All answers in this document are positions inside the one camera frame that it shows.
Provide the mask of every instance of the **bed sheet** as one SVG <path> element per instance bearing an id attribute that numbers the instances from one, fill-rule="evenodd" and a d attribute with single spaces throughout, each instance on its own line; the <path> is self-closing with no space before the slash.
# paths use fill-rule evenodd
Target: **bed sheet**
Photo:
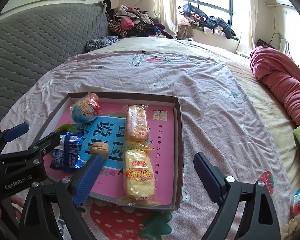
<path id="1" fill-rule="evenodd" d="M 161 87 L 154 90 L 154 84 Z M 284 110 L 254 81 L 249 60 L 223 49 L 159 38 L 124 39 L 109 47 L 71 57 L 38 80 L 0 122 L 0 129 L 21 122 L 30 125 L 29 133 L 8 144 L 4 153 L 29 147 L 39 128 L 67 93 L 88 91 L 139 91 L 179 96 L 185 147 L 183 191 L 188 197 L 178 211 L 170 214 L 168 221 L 173 230 L 160 233 L 159 236 L 167 235 L 163 239 L 183 240 L 185 235 L 188 239 L 201 239 L 218 210 L 204 188 L 198 187 L 201 182 L 193 169 L 193 155 L 198 151 L 205 152 L 212 164 L 241 182 L 254 183 L 263 172 L 272 171 L 276 184 L 272 198 L 278 220 L 280 225 L 288 221 L 290 184 L 273 138 L 281 153 L 293 155 L 292 165 L 295 161 L 294 146 L 292 142 L 289 144 L 292 126 Z M 271 119 L 283 123 L 271 123 Z M 265 124 L 272 133 L 277 132 L 273 138 Z M 97 239 L 117 239 L 116 236 L 121 234 L 115 225 L 118 220 L 111 220 L 116 231 L 101 228 L 110 224 L 96 224 L 101 220 L 95 217 L 98 213 L 94 212 L 93 203 L 99 206 L 92 199 L 83 205 L 83 217 L 88 226 Z M 110 208 L 111 205 L 105 203 L 106 210 L 102 212 L 109 215 Z M 228 239 L 234 238 L 242 213 L 243 203 L 238 207 Z M 127 239 L 139 238 L 136 235 Z"/>
<path id="2" fill-rule="evenodd" d="M 253 77 L 249 59 L 214 46 L 191 41 L 178 40 L 178 42 L 175 42 L 160 38 L 152 38 L 151 40 L 148 38 L 121 39 L 111 46 L 91 53 L 137 51 L 141 49 L 160 53 L 212 57 L 224 62 L 242 86 L 244 92 L 250 97 L 263 122 L 269 127 L 282 157 L 283 165 L 287 170 L 292 194 L 300 189 L 300 165 L 293 139 L 295 124 L 270 91 Z"/>

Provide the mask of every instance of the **gray sofa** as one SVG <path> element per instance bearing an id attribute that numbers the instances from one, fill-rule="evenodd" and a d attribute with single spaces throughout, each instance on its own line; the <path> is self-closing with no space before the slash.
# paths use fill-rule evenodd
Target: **gray sofa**
<path id="1" fill-rule="evenodd" d="M 1 20 L 0 121 L 45 73 L 108 34 L 102 3 L 45 5 Z"/>

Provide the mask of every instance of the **blue gripper pad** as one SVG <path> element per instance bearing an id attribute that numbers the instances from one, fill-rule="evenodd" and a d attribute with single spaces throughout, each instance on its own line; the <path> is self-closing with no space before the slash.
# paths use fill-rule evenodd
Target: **blue gripper pad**
<path id="1" fill-rule="evenodd" d="M 85 166 L 86 165 L 88 165 L 88 167 L 86 168 L 85 173 L 81 176 L 81 179 L 77 182 L 75 187 L 73 204 L 76 207 L 80 206 L 81 204 L 87 201 L 90 191 L 94 183 L 96 182 L 99 173 L 102 170 L 102 166 L 103 166 L 102 156 L 100 154 L 97 154 L 96 157 L 93 158 L 92 162 L 88 161 L 85 164 Z"/>
<path id="2" fill-rule="evenodd" d="M 193 165 L 211 201 L 221 206 L 226 197 L 225 176 L 221 170 L 213 166 L 202 152 L 194 156 Z"/>
<path id="3" fill-rule="evenodd" d="M 24 135 L 28 131 L 29 131 L 29 124 L 27 124 L 26 122 L 23 122 L 11 129 L 9 129 L 8 131 L 6 131 L 6 134 L 4 135 L 3 139 L 6 142 L 11 142 L 14 139 L 20 137 L 21 135 Z"/>

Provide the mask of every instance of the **toy egg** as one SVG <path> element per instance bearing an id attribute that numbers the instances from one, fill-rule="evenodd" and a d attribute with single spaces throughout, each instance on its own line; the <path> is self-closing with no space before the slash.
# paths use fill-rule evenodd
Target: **toy egg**
<path id="1" fill-rule="evenodd" d="M 94 93 L 88 93 L 72 106 L 71 117 L 76 123 L 87 123 L 93 121 L 100 112 L 99 98 Z"/>
<path id="2" fill-rule="evenodd" d="M 290 213 L 292 217 L 300 214 L 300 189 L 297 190 L 291 201 Z"/>

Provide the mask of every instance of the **pink book cover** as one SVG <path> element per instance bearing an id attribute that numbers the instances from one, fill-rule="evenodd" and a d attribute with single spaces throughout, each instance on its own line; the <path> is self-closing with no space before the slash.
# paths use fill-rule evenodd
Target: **pink book cover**
<path id="1" fill-rule="evenodd" d="M 123 117 L 123 106 L 123 104 L 102 103 L 102 115 Z M 174 176 L 173 107 L 148 106 L 146 112 L 150 127 L 149 141 L 154 149 L 150 151 L 149 155 L 154 170 L 156 193 L 162 205 L 169 205 L 173 198 Z M 64 112 L 55 128 L 65 123 L 74 123 L 70 109 Z M 52 156 L 50 154 L 44 157 L 44 166 L 49 176 L 59 180 L 72 176 L 72 173 L 50 169 L 51 161 Z M 126 194 L 123 188 L 122 171 L 104 165 L 91 192 L 113 198 L 124 197 Z"/>

